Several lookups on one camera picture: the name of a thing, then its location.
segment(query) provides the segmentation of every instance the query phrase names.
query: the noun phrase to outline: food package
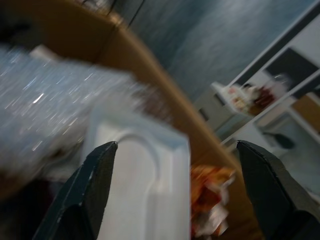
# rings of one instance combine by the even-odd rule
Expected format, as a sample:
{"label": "food package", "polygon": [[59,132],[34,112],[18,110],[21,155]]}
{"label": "food package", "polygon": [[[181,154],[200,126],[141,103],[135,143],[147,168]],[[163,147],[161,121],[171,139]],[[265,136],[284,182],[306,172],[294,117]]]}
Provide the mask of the food package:
{"label": "food package", "polygon": [[235,171],[226,167],[191,167],[191,236],[220,236],[227,228],[228,185]]}
{"label": "food package", "polygon": [[0,46],[1,173],[27,182],[78,148],[98,101],[168,119],[157,92],[128,72]]}

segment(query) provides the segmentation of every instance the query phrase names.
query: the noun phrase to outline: white plastic piece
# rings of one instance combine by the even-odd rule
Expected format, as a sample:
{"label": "white plastic piece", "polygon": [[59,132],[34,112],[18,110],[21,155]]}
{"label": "white plastic piece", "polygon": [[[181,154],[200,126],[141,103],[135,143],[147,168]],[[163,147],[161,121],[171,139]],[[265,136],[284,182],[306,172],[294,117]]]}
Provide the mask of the white plastic piece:
{"label": "white plastic piece", "polygon": [[188,240],[188,139],[141,115],[98,106],[82,162],[95,148],[118,142],[98,240]]}

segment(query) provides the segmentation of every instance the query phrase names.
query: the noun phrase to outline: orange packaging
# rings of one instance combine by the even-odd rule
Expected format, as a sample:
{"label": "orange packaging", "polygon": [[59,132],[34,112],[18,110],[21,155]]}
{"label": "orange packaging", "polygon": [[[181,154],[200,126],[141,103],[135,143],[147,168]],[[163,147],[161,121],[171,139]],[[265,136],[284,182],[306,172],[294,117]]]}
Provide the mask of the orange packaging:
{"label": "orange packaging", "polygon": [[235,171],[226,167],[198,165],[191,167],[191,235],[221,235],[228,227],[223,208],[228,202],[227,186]]}

